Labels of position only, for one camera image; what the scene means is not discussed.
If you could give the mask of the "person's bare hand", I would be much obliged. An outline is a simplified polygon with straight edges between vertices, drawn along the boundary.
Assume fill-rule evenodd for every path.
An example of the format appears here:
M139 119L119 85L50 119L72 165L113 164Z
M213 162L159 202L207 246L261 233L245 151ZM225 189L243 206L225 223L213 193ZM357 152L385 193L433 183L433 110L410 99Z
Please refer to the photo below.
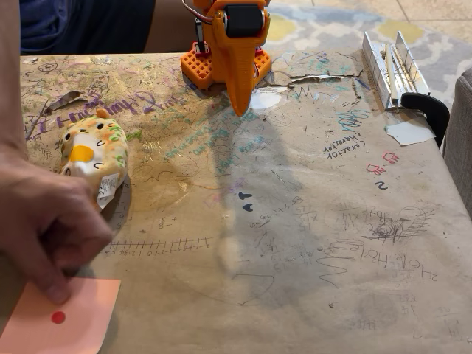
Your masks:
M65 273L91 262L113 232L89 185L26 160L1 144L1 252L56 304L70 297Z

